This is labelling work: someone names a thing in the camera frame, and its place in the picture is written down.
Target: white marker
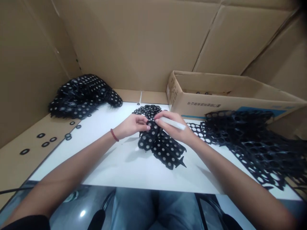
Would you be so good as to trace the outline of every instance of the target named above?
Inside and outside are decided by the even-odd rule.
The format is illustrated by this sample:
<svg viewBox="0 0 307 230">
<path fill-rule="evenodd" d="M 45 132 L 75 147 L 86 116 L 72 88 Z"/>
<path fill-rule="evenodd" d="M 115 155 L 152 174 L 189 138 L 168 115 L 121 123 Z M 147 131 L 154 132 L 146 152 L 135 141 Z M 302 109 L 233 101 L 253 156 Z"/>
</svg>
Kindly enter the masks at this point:
<svg viewBox="0 0 307 230">
<path fill-rule="evenodd" d="M 177 121 L 173 121 L 171 119 L 168 119 L 166 117 L 160 117 L 160 120 L 164 121 L 166 124 L 169 124 L 171 126 L 174 126 L 175 128 L 181 129 L 181 130 L 184 130 L 186 128 L 185 125 L 183 125 L 183 124 L 181 124 Z"/>
</svg>

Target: jeans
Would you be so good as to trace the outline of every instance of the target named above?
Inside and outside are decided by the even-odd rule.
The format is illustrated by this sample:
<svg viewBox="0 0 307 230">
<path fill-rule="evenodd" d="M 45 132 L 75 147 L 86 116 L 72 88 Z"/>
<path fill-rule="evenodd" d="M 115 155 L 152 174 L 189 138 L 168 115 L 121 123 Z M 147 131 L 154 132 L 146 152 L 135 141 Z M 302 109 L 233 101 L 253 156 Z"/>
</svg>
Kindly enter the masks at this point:
<svg viewBox="0 0 307 230">
<path fill-rule="evenodd" d="M 117 188 L 111 230 L 203 230 L 194 193 Z"/>
</svg>

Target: bracelet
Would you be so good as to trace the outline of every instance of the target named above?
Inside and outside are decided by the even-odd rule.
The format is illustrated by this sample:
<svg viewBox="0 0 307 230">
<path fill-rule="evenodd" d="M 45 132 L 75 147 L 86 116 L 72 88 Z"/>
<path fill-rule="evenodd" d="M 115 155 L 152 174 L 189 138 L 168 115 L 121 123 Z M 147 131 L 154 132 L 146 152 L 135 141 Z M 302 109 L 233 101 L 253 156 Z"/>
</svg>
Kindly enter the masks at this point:
<svg viewBox="0 0 307 230">
<path fill-rule="evenodd" d="M 116 136 L 115 136 L 114 133 L 113 133 L 113 129 L 111 129 L 111 133 L 112 133 L 114 139 L 115 139 L 117 142 L 119 142 L 119 140 L 116 138 Z"/>
</svg>

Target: white table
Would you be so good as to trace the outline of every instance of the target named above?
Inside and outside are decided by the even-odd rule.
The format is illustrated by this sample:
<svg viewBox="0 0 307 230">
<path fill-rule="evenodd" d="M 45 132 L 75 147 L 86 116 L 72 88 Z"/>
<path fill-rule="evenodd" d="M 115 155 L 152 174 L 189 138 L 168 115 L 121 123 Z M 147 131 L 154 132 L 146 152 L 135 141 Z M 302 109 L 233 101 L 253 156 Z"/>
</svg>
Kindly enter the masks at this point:
<svg viewBox="0 0 307 230">
<path fill-rule="evenodd" d="M 56 166 L 100 138 L 111 128 L 116 127 L 135 109 L 144 105 L 124 102 L 118 109 L 110 108 L 108 104 L 100 106 L 91 117 L 80 122 L 82 128 L 74 129 L 71 132 L 72 139 L 64 140 L 33 173 L 30 180 L 41 180 Z M 168 105 L 159 106 L 162 110 L 169 110 Z M 200 123 L 200 121 L 188 119 L 185 121 Z M 139 134 L 136 133 L 117 142 L 102 157 L 96 169 L 83 184 L 223 194 L 212 173 L 191 148 L 181 143 L 187 149 L 187 152 L 183 154 L 187 168 L 180 165 L 174 170 L 169 170 L 153 156 L 151 151 L 145 152 L 138 148 L 138 136 Z M 215 145 L 211 147 L 253 178 L 228 148 Z M 288 185 L 284 191 L 274 188 L 270 192 L 277 199 L 301 200 Z"/>
</svg>

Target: cable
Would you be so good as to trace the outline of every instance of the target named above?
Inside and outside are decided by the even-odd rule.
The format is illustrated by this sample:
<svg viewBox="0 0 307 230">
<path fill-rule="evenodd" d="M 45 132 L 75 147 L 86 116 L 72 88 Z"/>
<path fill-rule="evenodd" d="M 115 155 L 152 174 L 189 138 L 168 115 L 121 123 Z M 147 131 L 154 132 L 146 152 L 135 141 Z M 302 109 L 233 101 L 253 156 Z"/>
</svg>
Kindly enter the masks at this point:
<svg viewBox="0 0 307 230">
<path fill-rule="evenodd" d="M 5 194 L 5 193 L 10 193 L 10 192 L 18 192 L 18 191 L 22 191 L 22 190 L 27 190 L 27 189 L 32 189 L 34 187 L 28 187 L 28 188 L 14 188 L 14 189 L 9 189 L 9 190 L 4 190 L 4 191 L 0 191 L 0 195 L 1 194 Z"/>
</svg>

